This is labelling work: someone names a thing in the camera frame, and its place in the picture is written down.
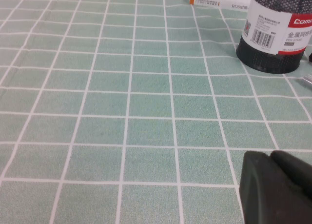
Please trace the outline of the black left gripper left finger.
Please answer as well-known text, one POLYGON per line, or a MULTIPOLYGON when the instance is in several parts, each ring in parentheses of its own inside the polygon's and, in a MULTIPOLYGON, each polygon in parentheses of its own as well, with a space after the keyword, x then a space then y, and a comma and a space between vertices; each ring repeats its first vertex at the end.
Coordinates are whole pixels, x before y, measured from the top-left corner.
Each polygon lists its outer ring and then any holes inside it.
POLYGON ((263 152, 244 154, 239 194, 247 224, 312 222, 312 200, 263 152))

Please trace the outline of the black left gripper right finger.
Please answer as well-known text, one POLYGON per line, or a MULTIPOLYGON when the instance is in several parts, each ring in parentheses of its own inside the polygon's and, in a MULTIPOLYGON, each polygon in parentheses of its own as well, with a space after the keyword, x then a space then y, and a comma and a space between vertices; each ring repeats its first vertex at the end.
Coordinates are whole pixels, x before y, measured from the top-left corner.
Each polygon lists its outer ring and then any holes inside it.
POLYGON ((270 158, 302 192, 312 199, 312 166, 292 154, 275 150, 270 158))

